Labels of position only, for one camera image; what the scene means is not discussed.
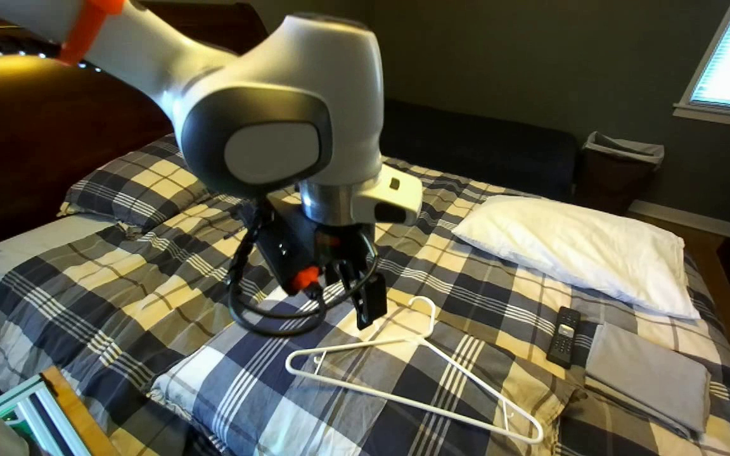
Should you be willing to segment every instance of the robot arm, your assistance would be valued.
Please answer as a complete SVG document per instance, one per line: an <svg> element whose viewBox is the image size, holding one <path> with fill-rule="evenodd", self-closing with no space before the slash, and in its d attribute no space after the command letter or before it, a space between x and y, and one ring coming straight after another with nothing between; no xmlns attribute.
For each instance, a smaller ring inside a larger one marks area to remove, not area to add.
<svg viewBox="0 0 730 456"><path fill-rule="evenodd" d="M86 8L110 8L86 60L157 102L210 189L255 201L246 226L279 283L300 292L294 277L318 266L357 288L359 326L380 316L383 303L366 303L384 298L366 263L373 222L411 220L422 189L418 178L384 166L376 150L374 35L357 22L289 14L261 46L233 56L123 0L0 0L0 17L62 44ZM285 184L299 188L299 209L266 201Z"/></svg>

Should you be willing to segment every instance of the pillowcase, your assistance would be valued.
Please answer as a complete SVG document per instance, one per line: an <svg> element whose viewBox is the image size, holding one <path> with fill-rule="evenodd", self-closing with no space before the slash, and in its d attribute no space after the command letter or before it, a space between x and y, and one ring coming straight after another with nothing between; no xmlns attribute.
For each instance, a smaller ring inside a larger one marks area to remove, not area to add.
<svg viewBox="0 0 730 456"><path fill-rule="evenodd" d="M700 318L684 241L655 226L544 197L497 194L455 227L461 241L643 311Z"/></svg>
<svg viewBox="0 0 730 456"><path fill-rule="evenodd" d="M205 184L176 154L174 139L162 137L71 184L57 215L89 212L144 232L205 194Z"/></svg>
<svg viewBox="0 0 730 456"><path fill-rule="evenodd" d="M67 215L0 241L0 280L10 268L20 266L23 260L41 256L55 246L94 236L108 226L114 222L86 215Z"/></svg>

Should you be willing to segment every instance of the folded cloth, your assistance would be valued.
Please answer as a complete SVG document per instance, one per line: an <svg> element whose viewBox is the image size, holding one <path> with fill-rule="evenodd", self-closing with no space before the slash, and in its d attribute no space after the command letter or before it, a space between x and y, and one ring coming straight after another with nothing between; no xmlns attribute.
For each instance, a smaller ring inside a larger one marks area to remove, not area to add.
<svg viewBox="0 0 730 456"><path fill-rule="evenodd" d="M613 325L597 325L586 373L587 387L599 383L599 391L618 399L695 436L705 429L710 373L684 354Z"/></svg>

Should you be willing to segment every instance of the wire hanger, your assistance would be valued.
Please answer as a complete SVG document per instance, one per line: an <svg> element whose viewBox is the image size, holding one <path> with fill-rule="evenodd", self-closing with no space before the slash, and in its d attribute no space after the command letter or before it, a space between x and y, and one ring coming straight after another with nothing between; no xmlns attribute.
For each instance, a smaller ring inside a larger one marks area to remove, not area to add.
<svg viewBox="0 0 730 456"><path fill-rule="evenodd" d="M442 415L442 418L450 418L450 420L458 420L458 424L466 424L466 426L473 426L473 429L484 429L488 434L502 434L502 436L508 436L508 439L517 439L517 440L523 440L523 443L540 443L542 440L542 426L537 418L532 418L526 411L522 411L517 402L511 402L508 397L503 397L502 392L497 392L490 386L487 386L484 379L478 379L473 373L468 373L464 364L458 364L455 360L450 360L446 353L441 353L436 344L431 344L426 337L433 334L433 326L436 326L436 303L426 296L413 296L407 303L413 301L426 301L427 308L431 308L431 318L426 325L426 332L422 334L413 334L413 337L390 337L390 340L365 340L365 342L350 342L350 344L327 344L327 348L311 348L311 349L294 349L285 360L283 360L283 368L295 374L295 378L305 378L305 379L316 379L316 383L327 383L327 386L337 386L337 387L346 387L346 391L357 391L357 392L365 392L365 394L374 394L374 397L384 397L384 399L394 399L394 402L402 402L402 405L411 405L411 408L420 408L426 413L436 413L436 415ZM318 374L322 370L322 363L327 354L332 353L350 353L350 349L366 349L366 348L380 348L380 344L422 344L427 348L433 354L437 354L441 360L446 360L450 368L455 368L461 374L466 374L470 383L477 383L487 394L497 397L498 408L502 408L502 426L494 426L494 424L487 424L487 420L477 420L477 418L468 418L468 415L461 415L461 413L450 413L446 408L433 408L427 402L420 402L420 399L411 399L411 397L402 397L402 394L393 394L393 392L384 392L384 391L376 391L376 387L369 387L369 386L357 386L357 383L350 383L350 379L338 379L338 378L327 378L327 374ZM314 370L300 370L300 368L294 368L294 360L295 358L309 358L314 363ZM508 424L508 415L522 415L530 426L532 426L532 434L517 434Z"/></svg>

